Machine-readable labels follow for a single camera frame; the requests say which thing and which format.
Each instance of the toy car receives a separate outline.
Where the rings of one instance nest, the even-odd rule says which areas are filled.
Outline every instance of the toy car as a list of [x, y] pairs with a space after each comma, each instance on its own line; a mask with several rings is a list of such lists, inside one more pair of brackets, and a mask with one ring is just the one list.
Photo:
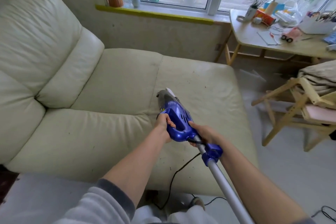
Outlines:
[[292, 28], [291, 31], [283, 32], [281, 34], [281, 39], [286, 40], [287, 42], [291, 43], [296, 38], [300, 37], [301, 35], [302, 35], [301, 31], [297, 27], [295, 27], [295, 28]]

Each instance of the table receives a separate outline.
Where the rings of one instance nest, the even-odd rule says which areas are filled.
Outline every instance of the table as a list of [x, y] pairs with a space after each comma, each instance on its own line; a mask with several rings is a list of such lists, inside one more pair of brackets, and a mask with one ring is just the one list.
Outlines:
[[[223, 50], [225, 51], [226, 63], [227, 65], [232, 65], [233, 61], [237, 57], [239, 49], [242, 45], [250, 46], [254, 48], [261, 48], [262, 51], [259, 57], [264, 58], [266, 50], [278, 51], [284, 53], [291, 53], [294, 55], [309, 56], [313, 58], [313, 63], [317, 62], [317, 58], [329, 58], [336, 59], [336, 52], [326, 51], [326, 42], [322, 40], [325, 35], [307, 35], [303, 34], [297, 41], [288, 43], [284, 40], [281, 40], [281, 35], [275, 35], [274, 38], [277, 40], [280, 45], [267, 45], [265, 41], [257, 34], [257, 32], [268, 31], [265, 24], [254, 24], [250, 22], [239, 22], [236, 20], [238, 15], [244, 16], [246, 11], [231, 9], [230, 10], [230, 23], [231, 30], [229, 35], [226, 37], [223, 47], [216, 57], [215, 62], [218, 62]], [[230, 55], [228, 48], [228, 40], [230, 36], [234, 34], [237, 39], [238, 45], [235, 48], [233, 55]], [[309, 40], [301, 40], [309, 37], [313, 37]]]

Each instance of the person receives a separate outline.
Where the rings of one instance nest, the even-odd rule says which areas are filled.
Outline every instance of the person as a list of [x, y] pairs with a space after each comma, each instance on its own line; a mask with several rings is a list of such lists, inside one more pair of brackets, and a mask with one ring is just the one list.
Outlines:
[[[220, 161], [256, 224], [315, 223], [221, 134], [209, 126], [189, 124], [203, 140], [218, 144], [223, 149]], [[161, 219], [155, 217], [132, 219], [160, 151], [165, 143], [171, 141], [167, 126], [175, 127], [167, 114], [160, 114], [145, 140], [98, 180], [79, 204], [55, 224], [160, 223]], [[167, 222], [217, 223], [199, 205], [186, 212], [171, 214]]]

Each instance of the person's left hand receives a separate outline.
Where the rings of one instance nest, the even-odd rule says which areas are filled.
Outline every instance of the person's left hand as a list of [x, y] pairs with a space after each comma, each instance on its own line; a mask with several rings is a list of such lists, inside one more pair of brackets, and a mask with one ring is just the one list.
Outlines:
[[162, 133], [162, 137], [165, 140], [166, 143], [169, 143], [171, 141], [170, 136], [167, 132], [167, 126], [171, 126], [173, 128], [176, 128], [176, 125], [174, 122], [172, 122], [169, 118], [169, 115], [166, 113], [161, 113], [158, 115], [154, 129], [158, 129]]

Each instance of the floor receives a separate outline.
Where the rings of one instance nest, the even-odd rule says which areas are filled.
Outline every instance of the floor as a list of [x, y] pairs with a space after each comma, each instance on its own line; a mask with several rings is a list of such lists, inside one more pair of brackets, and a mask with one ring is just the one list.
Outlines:
[[[236, 69], [236, 75], [257, 147], [260, 170], [296, 200], [309, 215], [322, 205], [336, 208], [336, 142], [324, 141], [311, 152], [305, 153], [303, 139], [313, 137], [314, 132], [286, 127], [267, 147], [262, 147], [261, 139], [271, 130], [271, 123], [262, 104], [251, 107], [250, 103], [266, 89], [270, 89], [269, 82], [274, 87], [275, 84], [281, 85], [283, 80], [277, 75], [254, 70]], [[7, 195], [6, 202], [0, 206], [1, 223], [52, 223], [74, 207], [90, 186], [88, 183], [45, 175], [20, 175]], [[186, 194], [175, 196], [185, 202], [191, 199], [191, 195]], [[201, 198], [207, 203], [213, 197]], [[217, 199], [206, 206], [206, 211], [218, 223], [238, 223], [223, 199]], [[332, 223], [322, 214], [315, 221], [321, 224]]]

